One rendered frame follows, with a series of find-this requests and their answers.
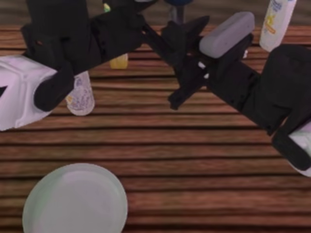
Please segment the white object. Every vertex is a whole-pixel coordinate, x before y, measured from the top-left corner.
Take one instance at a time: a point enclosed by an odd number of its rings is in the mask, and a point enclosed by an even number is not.
[[[270,0],[259,40],[264,50],[271,52],[282,43],[296,3],[297,0]]]
[[[35,106],[34,93],[55,73],[22,55],[0,57],[0,87],[6,87],[0,97],[0,131],[31,124],[51,113]]]
[[[75,76],[74,89],[66,97],[67,108],[76,116],[86,116],[95,107],[88,71]]]
[[[30,192],[23,211],[24,233],[121,233],[126,193],[108,170],[92,164],[61,167]]]
[[[251,12],[235,13],[200,41],[200,51],[212,58],[220,58],[255,28]]]
[[[311,122],[290,134],[290,138],[311,157]],[[301,171],[292,164],[291,166],[300,174],[311,177],[311,167],[305,171]]]

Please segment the clear plastic bottle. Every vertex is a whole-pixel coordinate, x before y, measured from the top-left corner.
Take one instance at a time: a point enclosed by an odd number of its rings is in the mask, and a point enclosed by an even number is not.
[[[290,24],[297,0],[270,0],[260,35],[260,46],[271,52],[278,47]]]
[[[75,76],[74,89],[66,97],[67,108],[76,116],[86,116],[95,107],[88,71]]]

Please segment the round white lid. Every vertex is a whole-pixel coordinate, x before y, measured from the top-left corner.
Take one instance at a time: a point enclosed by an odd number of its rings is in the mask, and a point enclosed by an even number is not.
[[[110,171],[72,164],[45,176],[23,211],[24,233],[120,233],[127,218],[125,190]]]

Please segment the brown wooden surface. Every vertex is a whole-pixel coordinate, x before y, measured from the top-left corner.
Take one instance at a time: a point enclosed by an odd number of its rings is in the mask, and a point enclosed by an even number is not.
[[[268,53],[259,32],[244,62],[261,71]],[[284,43],[311,46],[311,27],[291,27]],[[0,28],[1,56],[24,49],[17,26]],[[22,208],[36,182],[75,162],[120,178],[129,201],[125,232],[311,232],[311,180],[265,132],[205,90],[170,110],[167,97],[177,88],[171,68],[148,46],[129,57],[127,70],[104,64],[90,71],[91,115],[73,116],[62,103],[40,122],[0,133],[1,233],[22,232]]]

